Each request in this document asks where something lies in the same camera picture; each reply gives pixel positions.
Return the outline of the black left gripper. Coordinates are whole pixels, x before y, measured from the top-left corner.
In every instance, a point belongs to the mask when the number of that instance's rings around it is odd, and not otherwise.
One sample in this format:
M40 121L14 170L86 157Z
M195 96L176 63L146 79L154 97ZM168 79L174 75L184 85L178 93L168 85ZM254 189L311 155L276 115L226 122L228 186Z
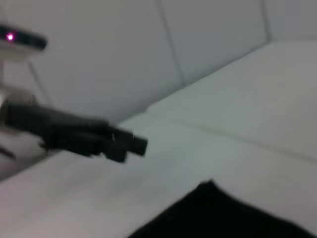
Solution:
M122 128L108 128L102 120L13 102L6 103L4 111L5 126L39 136L48 150L66 150L87 157L103 153L117 163L125 163L127 150L139 156L147 151L148 139Z

